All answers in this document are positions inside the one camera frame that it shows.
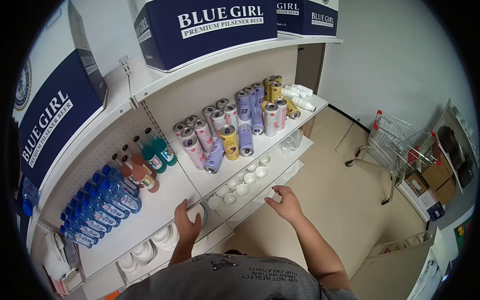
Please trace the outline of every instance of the person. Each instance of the person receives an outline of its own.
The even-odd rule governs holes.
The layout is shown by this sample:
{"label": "person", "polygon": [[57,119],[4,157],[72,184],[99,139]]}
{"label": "person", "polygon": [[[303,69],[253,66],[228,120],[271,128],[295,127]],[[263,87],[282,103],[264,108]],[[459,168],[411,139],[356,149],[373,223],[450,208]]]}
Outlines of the person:
{"label": "person", "polygon": [[308,272],[282,257],[208,253],[192,258],[201,219],[197,214],[195,223],[189,220],[185,199],[175,210],[180,239],[168,267],[128,287],[117,299],[357,299],[342,262],[303,215],[293,191],[272,188],[281,201],[265,201],[295,229]]}

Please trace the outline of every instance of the pegboard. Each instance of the pegboard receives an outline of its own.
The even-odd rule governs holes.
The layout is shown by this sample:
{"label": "pegboard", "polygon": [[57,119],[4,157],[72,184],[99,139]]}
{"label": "pegboard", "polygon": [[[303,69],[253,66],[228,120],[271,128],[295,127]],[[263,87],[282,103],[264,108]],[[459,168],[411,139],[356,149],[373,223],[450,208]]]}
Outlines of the pegboard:
{"label": "pegboard", "polygon": [[146,113],[147,110],[142,107],[137,110],[131,109],[98,135],[57,182],[42,209],[41,217],[60,228],[60,225],[63,224],[63,221],[60,220],[60,213],[70,203],[70,199],[76,196],[77,191],[83,188],[85,182],[92,178],[93,173],[101,170],[106,163],[111,166],[117,165],[111,160],[112,154],[117,153],[119,156],[123,156],[122,147],[125,144],[128,144],[131,150],[139,153],[140,149],[133,142],[133,137],[136,135],[144,137],[147,127],[151,127],[153,130],[156,128],[155,131],[158,135],[163,136],[158,126],[152,123],[152,118],[149,118]]}

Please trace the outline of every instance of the purple can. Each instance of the purple can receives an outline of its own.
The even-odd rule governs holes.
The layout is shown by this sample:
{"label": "purple can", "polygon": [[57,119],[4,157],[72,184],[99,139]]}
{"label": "purple can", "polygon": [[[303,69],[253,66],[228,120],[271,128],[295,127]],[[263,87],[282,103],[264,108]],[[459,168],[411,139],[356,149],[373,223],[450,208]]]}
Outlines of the purple can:
{"label": "purple can", "polygon": [[249,124],[242,124],[239,127],[240,155],[251,156],[253,154],[252,127]]}
{"label": "purple can", "polygon": [[220,170],[224,155],[225,151],[223,150],[222,139],[219,137],[215,141],[215,144],[213,144],[210,155],[205,161],[205,171],[210,174],[216,174]]}
{"label": "purple can", "polygon": [[252,117],[252,109],[250,108],[250,96],[247,92],[240,91],[237,93],[237,109],[240,120],[250,120]]}
{"label": "purple can", "polygon": [[254,108],[259,108],[262,106],[262,102],[264,101],[265,96],[265,87],[260,82],[255,82],[254,84],[252,84],[252,86],[255,88],[255,98],[257,99],[255,106],[252,107],[253,110]]}
{"label": "purple can", "polygon": [[260,135],[264,133],[264,119],[262,118],[262,109],[252,109],[252,133]]}

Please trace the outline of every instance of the pink can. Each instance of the pink can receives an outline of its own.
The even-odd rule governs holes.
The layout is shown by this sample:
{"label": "pink can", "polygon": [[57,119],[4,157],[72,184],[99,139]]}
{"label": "pink can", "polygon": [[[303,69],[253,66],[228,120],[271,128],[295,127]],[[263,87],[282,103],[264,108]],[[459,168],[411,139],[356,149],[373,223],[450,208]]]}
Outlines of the pink can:
{"label": "pink can", "polygon": [[197,133],[197,138],[200,141],[200,145],[204,149],[204,152],[210,153],[213,147],[213,138],[208,128],[208,123],[205,119],[200,119],[195,122],[193,129]]}

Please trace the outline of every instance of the white ceramic cup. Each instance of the white ceramic cup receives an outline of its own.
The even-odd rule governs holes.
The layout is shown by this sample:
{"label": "white ceramic cup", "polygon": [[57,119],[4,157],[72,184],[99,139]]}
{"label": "white ceramic cup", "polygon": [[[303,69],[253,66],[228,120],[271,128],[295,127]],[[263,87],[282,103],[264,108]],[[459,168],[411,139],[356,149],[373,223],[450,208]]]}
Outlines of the white ceramic cup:
{"label": "white ceramic cup", "polygon": [[246,184],[254,184],[257,182],[257,180],[258,176],[255,173],[248,173],[247,175],[245,175],[245,177],[243,177],[243,181]]}
{"label": "white ceramic cup", "polygon": [[250,172],[250,173],[253,173],[255,172],[255,169],[258,168],[258,160],[255,160],[254,162],[252,162],[248,167],[247,167],[247,171]]}
{"label": "white ceramic cup", "polygon": [[261,178],[268,175],[268,169],[267,169],[267,167],[258,167],[255,170],[255,174],[257,174],[258,179],[261,179]]}
{"label": "white ceramic cup", "polygon": [[229,182],[227,182],[227,186],[230,189],[230,192],[233,192],[237,188],[238,184],[239,184],[238,178],[234,178]]}
{"label": "white ceramic cup", "polygon": [[262,167],[266,167],[268,163],[270,163],[271,157],[268,154],[264,154],[260,156],[260,159],[258,160],[258,164]]}
{"label": "white ceramic cup", "polygon": [[228,188],[228,186],[226,184],[224,184],[215,191],[215,194],[218,197],[223,198],[223,197],[225,197],[226,194],[228,194],[229,191],[230,191],[230,189]]}
{"label": "white ceramic cup", "polygon": [[233,205],[237,202],[237,196],[234,193],[229,192],[228,194],[225,195],[225,197],[223,198],[223,201],[227,205]]}
{"label": "white ceramic cup", "polygon": [[236,188],[238,196],[246,196],[250,192],[250,187],[246,183],[239,184]]}
{"label": "white ceramic cup", "polygon": [[211,209],[219,209],[220,206],[222,205],[222,198],[219,196],[212,196],[210,199],[208,199],[208,206]]}

